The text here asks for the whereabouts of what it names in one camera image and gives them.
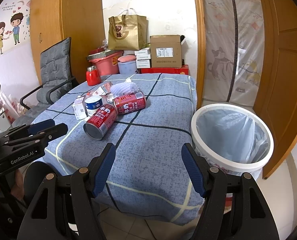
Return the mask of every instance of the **wooden wardrobe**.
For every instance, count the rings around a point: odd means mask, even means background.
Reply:
[[[105,39],[102,0],[31,0],[30,34],[40,83],[41,52],[67,37],[72,37],[71,72],[82,83],[91,65],[86,56]]]

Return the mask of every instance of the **red jar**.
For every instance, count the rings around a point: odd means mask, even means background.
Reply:
[[[89,86],[96,86],[102,82],[101,76],[95,66],[87,68],[86,81]]]

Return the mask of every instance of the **metal screw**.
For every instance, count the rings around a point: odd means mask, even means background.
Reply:
[[[252,175],[250,175],[248,172],[245,172],[244,173],[244,178],[251,179],[252,178]]]
[[[80,168],[80,173],[86,173],[86,172],[88,172],[88,168],[86,167]]]
[[[210,167],[210,171],[213,173],[218,173],[218,167],[212,166]]]
[[[53,173],[49,173],[46,175],[46,179],[53,179],[54,178],[54,174]]]

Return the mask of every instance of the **chair armrest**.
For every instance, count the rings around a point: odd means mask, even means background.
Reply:
[[[53,93],[55,90],[59,89],[60,87],[64,86],[65,84],[67,84],[68,82],[71,82],[71,81],[74,80],[74,79],[75,79],[75,77],[71,77],[70,79],[64,81],[63,83],[61,83],[61,84],[59,84],[58,86],[56,86],[56,87],[52,88],[51,90],[49,90],[49,91],[46,93],[46,101],[47,101],[49,104],[53,105],[54,102],[53,102],[52,100],[50,100],[50,95],[51,95],[51,93]]]
[[[28,94],[26,94],[25,96],[23,96],[23,97],[19,100],[20,105],[23,106],[23,107],[25,107],[27,110],[30,110],[31,108],[28,107],[27,105],[25,105],[25,104],[23,103],[23,100],[24,100],[25,98],[27,98],[28,96],[32,95],[35,91],[39,90],[39,89],[42,88],[42,87],[43,87],[43,85],[40,85],[40,86],[38,86],[37,88],[33,89],[33,90],[32,90],[31,92],[29,92]]]

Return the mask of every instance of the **blue checkered tablecloth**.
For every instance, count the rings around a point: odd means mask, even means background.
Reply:
[[[192,144],[195,80],[179,74],[105,76],[103,83],[135,82],[147,98],[146,108],[118,116],[101,141],[85,134],[85,120],[76,120],[72,104],[78,95],[95,91],[83,83],[40,114],[34,122],[53,119],[66,123],[68,133],[49,143],[43,160],[62,175],[87,166],[108,142],[116,159],[104,191],[96,201],[154,220],[183,225],[197,216],[203,199],[194,191],[181,159],[181,147]]]

